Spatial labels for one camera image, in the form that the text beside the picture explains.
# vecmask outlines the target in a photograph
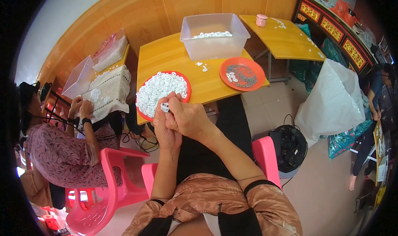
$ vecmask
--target tiled floor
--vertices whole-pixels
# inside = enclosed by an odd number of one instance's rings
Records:
[[[274,82],[269,87],[244,93],[242,101],[251,134],[283,125],[287,114],[294,118],[300,103],[304,102],[307,96],[304,84],[294,77],[288,85]],[[288,117],[286,123],[291,122],[291,118]],[[122,146],[136,147],[133,140]],[[131,165],[132,169],[140,170],[139,166],[137,168],[134,165],[157,162],[158,157],[157,150],[143,161],[132,158],[127,159],[126,163]],[[298,173],[284,186],[283,192],[299,214],[305,236],[344,236],[357,224],[358,218],[353,212],[364,176],[362,170],[357,179],[356,189],[348,190],[353,159],[355,158],[351,153],[346,152],[329,160],[328,141],[320,140],[308,150]],[[284,184],[286,181],[287,179],[281,180],[281,183]],[[140,178],[135,178],[134,182],[142,185]],[[126,228],[138,209],[139,206],[136,204],[119,209],[112,221],[98,235],[120,235],[122,228]]]

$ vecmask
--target yellow table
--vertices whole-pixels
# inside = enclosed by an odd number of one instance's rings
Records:
[[[261,52],[254,60],[268,52],[268,80],[269,82],[285,81],[288,78],[271,79],[271,56],[275,59],[287,59],[286,70],[289,70],[289,60],[314,60],[325,61],[326,57],[322,51],[308,40],[306,34],[294,23],[283,19],[268,18],[266,26],[261,28],[256,25],[256,16],[239,16],[253,31],[267,49]]]
[[[243,50],[241,57],[251,59]],[[208,71],[203,72],[202,66],[197,66],[189,58],[185,46],[180,42],[180,33],[172,34],[145,44],[140,48],[137,70],[137,92],[142,84],[159,71],[173,70],[184,74],[191,83],[192,94],[190,103],[206,104],[212,101],[242,93],[227,86],[220,79],[220,65],[225,59],[201,60],[207,64]],[[268,86],[265,79],[263,86]],[[137,113],[137,123],[144,124],[147,120]]]
[[[117,63],[113,64],[112,66],[110,66],[110,67],[108,67],[108,68],[102,70],[102,72],[97,72],[97,71],[96,71],[96,73],[94,74],[93,78],[91,79],[91,82],[93,82],[93,81],[96,79],[97,75],[101,75],[101,74],[103,74],[104,72],[106,72],[106,71],[108,71],[108,70],[109,70],[110,72],[112,72],[112,71],[115,70],[117,67],[123,66],[123,65],[126,63],[126,58],[127,58],[127,54],[129,53],[129,49],[130,49],[130,44],[127,44],[126,49],[125,49],[125,52],[124,52],[124,54],[123,54],[123,58],[122,58],[120,61],[118,61]]]

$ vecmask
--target pink plastic chair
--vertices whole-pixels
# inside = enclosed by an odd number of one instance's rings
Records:
[[[266,136],[261,139],[257,139],[251,143],[251,147],[253,149],[254,158],[260,164],[264,175],[269,181],[282,189],[281,181],[279,179],[275,147],[271,137]],[[157,167],[158,164],[144,164],[141,167],[142,177],[149,197],[152,193],[153,180],[155,178]]]
[[[82,208],[80,190],[75,189],[75,203],[66,217],[66,223],[74,232],[96,235],[112,219],[116,209],[148,199],[147,190],[136,187],[129,179],[124,165],[124,156],[149,157],[146,152],[120,147],[119,150],[105,148],[101,150],[101,164],[105,172],[108,188],[96,188],[102,201],[94,204],[87,212]],[[121,169],[123,183],[117,186],[112,167]]]

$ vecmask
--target orange plate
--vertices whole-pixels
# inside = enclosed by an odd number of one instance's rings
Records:
[[[162,73],[166,73],[166,74],[171,74],[172,72],[175,72],[177,75],[182,76],[182,77],[184,78],[184,80],[187,82],[187,97],[186,97],[185,99],[182,100],[182,103],[188,103],[189,99],[191,98],[191,92],[192,92],[191,84],[189,83],[188,78],[187,78],[185,75],[183,75],[183,74],[181,74],[180,72],[177,72],[177,71],[162,71]],[[144,81],[144,83],[143,83],[141,86],[145,85],[145,83],[146,83],[149,79],[151,79],[152,77],[153,77],[153,76],[149,77],[146,81]],[[144,114],[140,111],[140,109],[138,109],[137,106],[136,106],[135,108],[137,109],[137,112],[138,112],[138,114],[141,115],[141,117],[143,117],[144,119],[146,119],[146,120],[148,120],[148,121],[153,121],[153,118],[150,118],[150,117],[148,117],[147,115],[144,115]]]
[[[257,83],[252,85],[249,88],[241,88],[241,87],[236,86],[235,83],[244,84],[244,82],[229,82],[228,77],[226,77],[226,73],[227,73],[226,68],[229,65],[244,65],[244,66],[250,68],[253,71],[253,74],[256,74],[256,76],[257,76]],[[220,77],[225,84],[232,87],[233,89],[240,90],[240,91],[252,91],[252,90],[259,89],[264,84],[264,81],[266,79],[264,70],[262,69],[262,67],[259,64],[257,64],[253,60],[243,58],[243,57],[232,57],[232,58],[226,59],[220,66]]]

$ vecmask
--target pink cup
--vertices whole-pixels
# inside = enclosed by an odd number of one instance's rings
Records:
[[[256,19],[256,25],[258,27],[265,27],[267,23],[267,16],[263,14],[258,14]]]

